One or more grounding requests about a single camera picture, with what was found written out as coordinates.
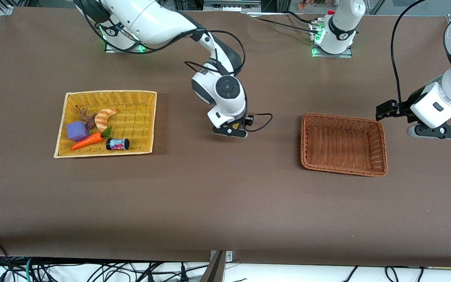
empty basket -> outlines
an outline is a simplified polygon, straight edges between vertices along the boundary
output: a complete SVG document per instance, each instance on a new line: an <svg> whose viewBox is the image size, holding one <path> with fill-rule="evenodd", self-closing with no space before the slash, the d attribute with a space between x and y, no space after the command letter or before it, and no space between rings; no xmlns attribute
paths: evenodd
<svg viewBox="0 0 451 282"><path fill-rule="evenodd" d="M302 117L300 159L310 170L383 176L385 137L378 121L307 113Z"/></svg>

table surface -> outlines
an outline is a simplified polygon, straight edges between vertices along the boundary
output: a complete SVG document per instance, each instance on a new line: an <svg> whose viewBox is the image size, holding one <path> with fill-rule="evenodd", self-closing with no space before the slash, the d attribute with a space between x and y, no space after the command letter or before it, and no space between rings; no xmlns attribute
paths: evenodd
<svg viewBox="0 0 451 282"><path fill-rule="evenodd" d="M385 177L299 160L306 112L373 118L396 97L395 16L365 16L352 59L313 58L304 32L244 14L191 16L243 41L249 109L274 114L264 130L212 133L182 63L209 55L192 40L105 54L74 9L18 7L1 19L0 241L11 255L203 261L232 249L243 262L451 266L451 141L413 139L405 118L390 118ZM416 17L399 27L404 98L448 69L445 26ZM104 89L158 92L153 153L54 159L65 93Z"/></svg>

orange toy carrot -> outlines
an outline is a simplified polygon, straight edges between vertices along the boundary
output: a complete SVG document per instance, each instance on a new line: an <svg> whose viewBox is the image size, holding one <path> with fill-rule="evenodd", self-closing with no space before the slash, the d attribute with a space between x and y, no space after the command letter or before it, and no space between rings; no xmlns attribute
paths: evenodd
<svg viewBox="0 0 451 282"><path fill-rule="evenodd" d="M83 139L82 141L77 142L72 147L70 147L71 150L77 150L79 148L86 147L91 144L99 143L104 141L104 139L111 138L109 136L111 134L111 129L107 127L104 132L97 132L94 134L91 134L90 136L86 137L86 139Z"/></svg>

